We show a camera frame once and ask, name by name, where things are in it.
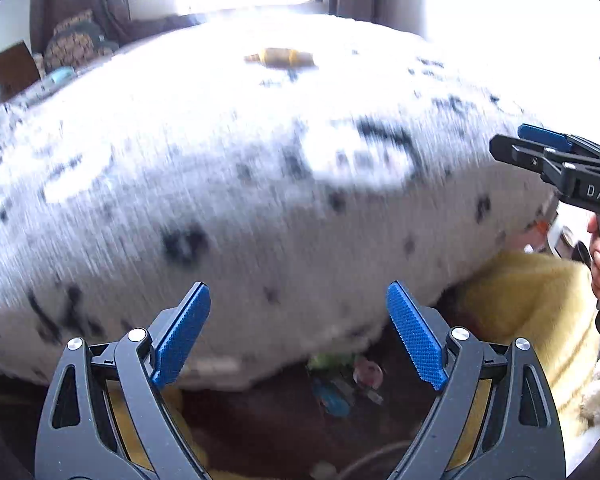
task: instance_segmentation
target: yellow towel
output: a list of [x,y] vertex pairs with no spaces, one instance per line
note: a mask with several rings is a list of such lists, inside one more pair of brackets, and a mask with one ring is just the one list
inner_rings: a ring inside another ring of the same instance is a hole
[[[580,399],[600,350],[591,275],[582,264],[544,254],[507,252],[459,288],[458,309],[483,340],[534,346],[560,416],[565,441],[587,429]],[[480,429],[489,383],[481,381],[449,468],[466,462]]]
[[[120,389],[119,383],[110,381],[108,384],[108,391],[111,399],[111,406],[113,408],[113,415],[115,416],[115,421],[120,431],[120,436],[124,441],[124,446],[126,447],[126,452],[129,455],[129,459],[134,464],[141,465],[142,467],[153,471],[153,466],[151,465],[151,462],[148,461],[148,457],[146,456],[140,439],[135,432],[135,428],[133,427],[131,415],[129,415],[129,410],[124,402],[124,396],[122,394],[122,390]],[[235,475],[233,473],[208,469],[209,460],[205,450],[199,447],[193,441],[191,430],[184,420],[184,417],[181,415],[182,408],[184,406],[182,392],[174,386],[166,386],[161,393],[167,409],[169,410],[169,414],[171,415],[173,422],[176,423],[177,429],[180,431],[182,437],[187,441],[187,444],[189,444],[191,450],[195,454],[195,457],[207,470],[211,478],[213,478],[213,480],[247,480],[244,477]]]

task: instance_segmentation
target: blue object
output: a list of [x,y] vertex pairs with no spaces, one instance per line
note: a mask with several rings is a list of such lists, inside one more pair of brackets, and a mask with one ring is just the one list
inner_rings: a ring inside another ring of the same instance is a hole
[[431,383],[436,391],[442,390],[448,381],[443,366],[442,346],[433,336],[407,290],[397,282],[392,283],[387,290],[386,307],[420,378]]
[[573,143],[569,142],[564,134],[531,126],[531,124],[521,124],[518,127],[518,137],[551,146],[554,150],[563,153],[571,153],[573,147]]
[[67,80],[69,77],[72,77],[75,75],[75,69],[71,66],[62,66],[60,68],[58,68],[57,70],[53,70],[53,72],[51,72],[47,78],[50,79],[53,84],[58,84],[61,83],[65,80]]
[[328,386],[321,384],[320,381],[313,381],[313,394],[324,406],[324,410],[333,416],[343,418],[351,412],[351,406],[335,391]]
[[201,285],[193,296],[185,298],[176,319],[155,350],[155,366],[151,381],[158,389],[175,382],[200,335],[211,310],[211,294]]

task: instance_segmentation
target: hand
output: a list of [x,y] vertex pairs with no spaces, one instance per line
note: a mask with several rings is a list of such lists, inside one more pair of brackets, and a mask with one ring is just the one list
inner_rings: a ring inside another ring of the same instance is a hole
[[591,253],[591,288],[596,298],[600,300],[600,231],[598,230],[598,218],[592,215],[587,225],[587,231],[591,233],[589,253]]

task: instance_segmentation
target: brown wooden furniture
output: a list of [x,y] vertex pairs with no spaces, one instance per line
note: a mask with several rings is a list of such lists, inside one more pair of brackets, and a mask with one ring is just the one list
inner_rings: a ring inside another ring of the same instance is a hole
[[0,103],[38,81],[40,73],[24,42],[0,52]]

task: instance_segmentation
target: white fluffy fabric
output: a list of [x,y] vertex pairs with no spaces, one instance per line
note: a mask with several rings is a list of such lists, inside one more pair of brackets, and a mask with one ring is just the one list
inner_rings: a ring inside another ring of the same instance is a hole
[[[274,46],[317,66],[244,62]],[[363,349],[393,280],[435,301],[543,214],[550,188],[488,149],[524,122],[417,36],[292,14],[166,34],[0,107],[0,372],[46,383],[68,339],[147,326],[198,280],[184,387]]]
[[589,420],[591,427],[565,446],[567,475],[584,460],[600,439],[600,360],[594,369],[592,381],[584,390],[581,413]]

